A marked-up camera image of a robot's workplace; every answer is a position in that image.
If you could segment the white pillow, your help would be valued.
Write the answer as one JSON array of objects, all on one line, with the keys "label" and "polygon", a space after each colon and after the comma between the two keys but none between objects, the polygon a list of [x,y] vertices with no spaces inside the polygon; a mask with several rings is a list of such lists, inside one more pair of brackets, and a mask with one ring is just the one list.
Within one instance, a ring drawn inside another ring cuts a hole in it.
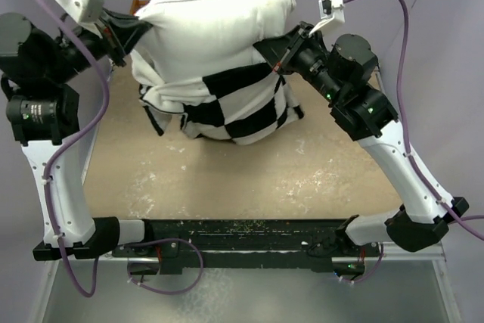
[{"label": "white pillow", "polygon": [[253,44],[281,36],[296,0],[150,0],[131,53],[141,84],[184,82],[263,61]]}]

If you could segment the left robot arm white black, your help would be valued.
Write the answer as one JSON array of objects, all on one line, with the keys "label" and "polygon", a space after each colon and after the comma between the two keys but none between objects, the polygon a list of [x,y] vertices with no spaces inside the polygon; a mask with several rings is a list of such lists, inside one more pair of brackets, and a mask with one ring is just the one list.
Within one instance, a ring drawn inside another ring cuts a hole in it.
[{"label": "left robot arm white black", "polygon": [[150,255],[155,237],[140,219],[95,218],[85,201],[77,141],[79,94],[70,80],[103,57],[117,66],[150,29],[136,16],[103,10],[93,31],[64,28],[57,38],[18,13],[1,16],[1,87],[6,116],[33,171],[44,219],[37,261],[94,259],[128,244]]}]

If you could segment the black white checkered pillowcase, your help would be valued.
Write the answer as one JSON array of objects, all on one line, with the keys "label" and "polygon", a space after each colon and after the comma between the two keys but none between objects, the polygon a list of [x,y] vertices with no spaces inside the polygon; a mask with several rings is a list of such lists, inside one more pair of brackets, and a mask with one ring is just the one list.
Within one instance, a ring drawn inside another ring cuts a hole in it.
[{"label": "black white checkered pillowcase", "polygon": [[138,84],[139,100],[159,135],[178,116],[188,138],[248,145],[304,116],[286,79],[264,59],[184,82]]}]

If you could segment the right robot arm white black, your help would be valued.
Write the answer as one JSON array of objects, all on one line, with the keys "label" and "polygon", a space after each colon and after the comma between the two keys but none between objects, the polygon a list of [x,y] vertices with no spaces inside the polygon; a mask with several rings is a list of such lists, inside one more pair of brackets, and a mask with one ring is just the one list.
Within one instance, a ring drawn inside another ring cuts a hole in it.
[{"label": "right robot arm white black", "polygon": [[435,179],[412,146],[389,99],[369,83],[378,59],[366,39],[343,34],[331,50],[302,22],[289,33],[254,48],[280,75],[297,73],[328,102],[335,123],[375,160],[402,204],[372,216],[355,215],[336,230],[337,249],[355,255],[365,244],[393,242],[417,252],[442,240],[454,216],[469,208]]}]

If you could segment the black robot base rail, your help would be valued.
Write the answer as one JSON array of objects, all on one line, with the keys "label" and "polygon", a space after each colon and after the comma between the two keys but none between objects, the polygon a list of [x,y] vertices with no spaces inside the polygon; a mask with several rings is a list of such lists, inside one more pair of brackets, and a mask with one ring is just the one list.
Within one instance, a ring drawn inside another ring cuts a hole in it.
[{"label": "black robot base rail", "polygon": [[140,247],[121,246],[116,258],[145,262],[164,275],[184,268],[308,269],[363,273],[376,244],[358,247],[339,235],[341,219],[152,219]]}]

